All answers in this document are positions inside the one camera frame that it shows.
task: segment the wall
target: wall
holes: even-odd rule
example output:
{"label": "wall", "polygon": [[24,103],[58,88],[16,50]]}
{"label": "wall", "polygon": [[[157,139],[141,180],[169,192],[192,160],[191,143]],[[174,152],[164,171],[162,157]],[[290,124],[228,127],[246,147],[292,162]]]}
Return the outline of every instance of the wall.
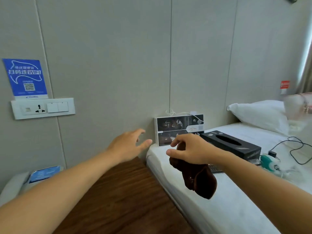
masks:
{"label": "wall", "polygon": [[212,128],[231,121],[230,103],[279,99],[310,16],[310,0],[0,0],[0,57],[39,59],[49,96],[76,106],[15,121],[0,64],[0,189],[18,172],[86,160],[125,130],[154,139],[153,117],[169,108],[204,112]]}
{"label": "wall", "polygon": [[[0,58],[38,59],[52,96],[34,0],[0,0]],[[13,94],[0,64],[0,189],[16,173],[65,165],[57,118],[15,121]]]}

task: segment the person's left arm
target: person's left arm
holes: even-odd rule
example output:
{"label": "person's left arm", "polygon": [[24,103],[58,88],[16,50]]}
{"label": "person's left arm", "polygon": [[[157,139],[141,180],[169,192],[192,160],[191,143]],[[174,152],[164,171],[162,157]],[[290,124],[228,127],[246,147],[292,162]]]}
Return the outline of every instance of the person's left arm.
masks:
{"label": "person's left arm", "polygon": [[152,140],[136,146],[143,129],[126,132],[106,151],[41,182],[0,208],[0,233],[52,233],[88,189],[110,168],[147,149]]}

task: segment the brown curtain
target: brown curtain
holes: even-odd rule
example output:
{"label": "brown curtain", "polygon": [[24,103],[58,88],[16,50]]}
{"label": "brown curtain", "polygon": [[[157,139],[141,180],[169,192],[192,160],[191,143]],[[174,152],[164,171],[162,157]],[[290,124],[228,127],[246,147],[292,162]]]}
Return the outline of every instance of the brown curtain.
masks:
{"label": "brown curtain", "polygon": [[312,45],[310,46],[306,66],[297,88],[297,94],[312,92]]}

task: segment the black tissue box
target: black tissue box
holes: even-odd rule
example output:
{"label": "black tissue box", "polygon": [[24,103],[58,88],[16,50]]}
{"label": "black tissue box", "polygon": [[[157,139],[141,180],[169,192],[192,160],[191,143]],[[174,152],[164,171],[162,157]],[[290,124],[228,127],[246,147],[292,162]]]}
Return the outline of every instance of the black tissue box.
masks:
{"label": "black tissue box", "polygon": [[259,159],[260,157],[261,147],[224,134],[218,130],[202,133],[200,136],[214,146],[229,151],[242,159],[250,160]]}

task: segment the forearm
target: forearm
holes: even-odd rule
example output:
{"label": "forearm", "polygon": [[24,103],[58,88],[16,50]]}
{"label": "forearm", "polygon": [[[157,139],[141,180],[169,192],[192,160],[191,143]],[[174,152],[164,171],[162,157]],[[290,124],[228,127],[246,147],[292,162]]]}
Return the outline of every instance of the forearm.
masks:
{"label": "forearm", "polygon": [[97,155],[1,207],[0,233],[52,233],[88,189],[117,164],[111,157]]}
{"label": "forearm", "polygon": [[311,194],[231,153],[219,167],[281,233],[311,233]]}

